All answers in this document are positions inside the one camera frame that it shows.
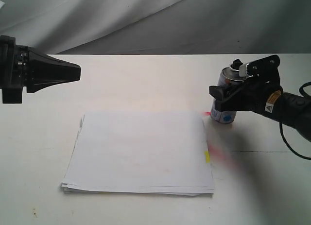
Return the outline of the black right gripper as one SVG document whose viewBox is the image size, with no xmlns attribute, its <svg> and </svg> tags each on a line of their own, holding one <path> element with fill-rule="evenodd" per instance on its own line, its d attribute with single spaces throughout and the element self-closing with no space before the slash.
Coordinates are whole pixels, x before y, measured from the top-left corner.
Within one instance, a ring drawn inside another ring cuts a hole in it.
<svg viewBox="0 0 311 225">
<path fill-rule="evenodd" d="M 239 86 L 210 86 L 217 111 L 252 111 L 271 114 L 282 93 L 280 77 L 250 77 Z"/>
</svg>

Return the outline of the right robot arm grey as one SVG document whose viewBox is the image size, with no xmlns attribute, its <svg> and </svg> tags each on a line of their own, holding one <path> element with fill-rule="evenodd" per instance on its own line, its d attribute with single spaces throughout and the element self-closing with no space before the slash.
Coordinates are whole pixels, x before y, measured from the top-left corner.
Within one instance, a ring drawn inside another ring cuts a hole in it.
<svg viewBox="0 0 311 225">
<path fill-rule="evenodd" d="M 250 77 L 240 85 L 210 86 L 217 111 L 252 111 L 295 129 L 311 140 L 310 98 L 284 92 L 279 82 Z"/>
</svg>

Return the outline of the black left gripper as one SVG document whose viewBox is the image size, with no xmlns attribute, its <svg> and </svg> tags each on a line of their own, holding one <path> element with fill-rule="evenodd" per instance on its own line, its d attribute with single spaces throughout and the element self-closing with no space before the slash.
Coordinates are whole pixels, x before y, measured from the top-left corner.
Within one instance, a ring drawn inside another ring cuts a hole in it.
<svg viewBox="0 0 311 225">
<path fill-rule="evenodd" d="M 17 45 L 14 37 L 0 37 L 0 89 L 2 103 L 21 104 L 25 87 L 35 93 L 58 84 L 79 81 L 81 67 Z"/>
</svg>

